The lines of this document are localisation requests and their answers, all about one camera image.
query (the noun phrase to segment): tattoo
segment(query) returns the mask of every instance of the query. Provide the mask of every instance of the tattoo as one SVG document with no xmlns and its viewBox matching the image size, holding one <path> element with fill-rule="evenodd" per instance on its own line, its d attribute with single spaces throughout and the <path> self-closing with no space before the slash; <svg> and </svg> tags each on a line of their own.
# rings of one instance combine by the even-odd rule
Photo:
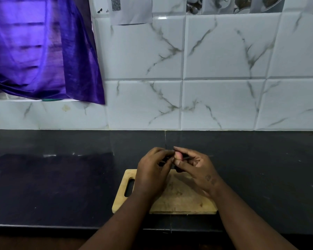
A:
<svg viewBox="0 0 313 250">
<path fill-rule="evenodd" d="M 208 182 L 211 182 L 212 185 L 216 183 L 216 179 L 213 179 L 210 175 L 206 175 L 205 180 L 207 180 Z"/>
</svg>

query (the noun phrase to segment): white marble backsplash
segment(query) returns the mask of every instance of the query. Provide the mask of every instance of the white marble backsplash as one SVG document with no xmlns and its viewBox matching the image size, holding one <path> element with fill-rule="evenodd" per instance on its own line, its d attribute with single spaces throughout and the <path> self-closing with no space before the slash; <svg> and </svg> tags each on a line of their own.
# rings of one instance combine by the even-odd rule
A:
<svg viewBox="0 0 313 250">
<path fill-rule="evenodd" d="M 0 94 L 0 129 L 313 130 L 313 15 L 189 15 L 152 0 L 153 23 L 111 26 L 90 0 L 107 105 Z"/>
</svg>

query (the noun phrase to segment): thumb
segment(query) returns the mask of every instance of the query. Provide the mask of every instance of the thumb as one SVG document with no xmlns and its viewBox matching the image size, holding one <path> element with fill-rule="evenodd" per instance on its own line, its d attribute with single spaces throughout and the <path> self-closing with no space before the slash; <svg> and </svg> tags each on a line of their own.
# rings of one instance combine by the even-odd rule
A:
<svg viewBox="0 0 313 250">
<path fill-rule="evenodd" d="M 163 165 L 161 174 L 164 178 L 167 178 L 167 175 L 169 174 L 171 170 L 171 163 L 174 161 L 174 157 L 171 157 L 170 159 L 167 160 L 166 164 Z"/>
<path fill-rule="evenodd" d="M 195 167 L 193 167 L 192 165 L 190 165 L 187 162 L 184 161 L 180 161 L 180 160 L 175 160 L 174 164 L 176 166 L 178 166 L 179 168 L 181 168 L 182 170 L 186 171 L 187 173 L 189 173 L 192 177 L 194 176 L 195 173 Z"/>
</svg>

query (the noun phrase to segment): person's right hand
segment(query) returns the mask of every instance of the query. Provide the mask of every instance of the person's right hand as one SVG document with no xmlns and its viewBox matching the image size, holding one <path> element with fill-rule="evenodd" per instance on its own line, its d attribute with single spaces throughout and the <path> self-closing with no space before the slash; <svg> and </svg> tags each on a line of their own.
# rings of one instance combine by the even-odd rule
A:
<svg viewBox="0 0 313 250">
<path fill-rule="evenodd" d="M 205 191 L 209 196 L 212 196 L 215 185 L 218 182 L 221 182 L 222 179 L 217 173 L 210 158 L 205 154 L 187 148 L 174 147 L 174 150 L 191 157 L 188 161 L 175 160 L 174 164 L 188 172 L 198 187 Z"/>
</svg>

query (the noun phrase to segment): forearm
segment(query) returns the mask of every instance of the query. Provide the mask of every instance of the forearm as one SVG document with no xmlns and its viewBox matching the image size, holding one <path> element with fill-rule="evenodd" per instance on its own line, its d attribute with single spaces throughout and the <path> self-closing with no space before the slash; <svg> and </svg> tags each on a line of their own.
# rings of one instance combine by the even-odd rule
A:
<svg viewBox="0 0 313 250">
<path fill-rule="evenodd" d="M 257 215 L 223 180 L 216 183 L 211 195 L 237 250 L 296 249 Z"/>
<path fill-rule="evenodd" d="M 130 249 L 151 201 L 136 193 L 123 203 L 113 217 L 80 250 Z"/>
</svg>

